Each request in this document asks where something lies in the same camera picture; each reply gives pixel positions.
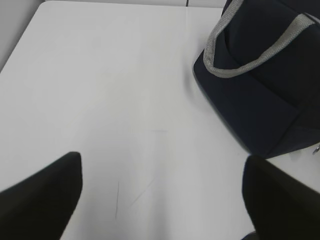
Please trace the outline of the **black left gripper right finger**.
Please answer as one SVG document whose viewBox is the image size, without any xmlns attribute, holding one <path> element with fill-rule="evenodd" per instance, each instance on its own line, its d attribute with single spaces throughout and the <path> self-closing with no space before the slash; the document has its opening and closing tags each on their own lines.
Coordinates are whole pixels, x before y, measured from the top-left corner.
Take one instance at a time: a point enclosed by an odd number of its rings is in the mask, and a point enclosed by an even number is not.
<svg viewBox="0 0 320 240">
<path fill-rule="evenodd" d="M 254 226 L 244 239 L 320 238 L 320 194 L 264 158 L 246 159 L 242 198 Z"/>
</svg>

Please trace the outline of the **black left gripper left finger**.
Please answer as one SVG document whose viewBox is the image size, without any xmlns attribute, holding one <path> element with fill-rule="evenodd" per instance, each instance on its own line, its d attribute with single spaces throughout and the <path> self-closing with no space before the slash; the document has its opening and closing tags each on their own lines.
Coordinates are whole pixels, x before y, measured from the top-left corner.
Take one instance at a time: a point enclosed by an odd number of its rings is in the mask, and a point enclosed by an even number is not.
<svg viewBox="0 0 320 240">
<path fill-rule="evenodd" d="M 0 193 L 2 240 L 59 240 L 83 189 L 82 158 L 69 152 Z"/>
</svg>

